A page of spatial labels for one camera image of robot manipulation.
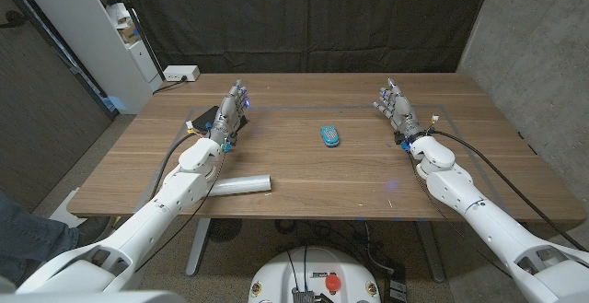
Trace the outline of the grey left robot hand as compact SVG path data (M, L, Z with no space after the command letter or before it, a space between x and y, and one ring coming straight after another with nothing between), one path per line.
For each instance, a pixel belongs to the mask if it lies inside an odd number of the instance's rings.
M238 79L223 98L216 114L209 139L221 147L226 143L234 144L237 132L247 124L245 109L249 106L248 91Z

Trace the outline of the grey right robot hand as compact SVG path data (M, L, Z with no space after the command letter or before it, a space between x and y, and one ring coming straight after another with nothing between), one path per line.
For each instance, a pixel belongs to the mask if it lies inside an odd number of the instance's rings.
M413 106L392 77L387 79L386 87L380 88L379 101L373 105L390 121L397 145L409 147L426 135Z

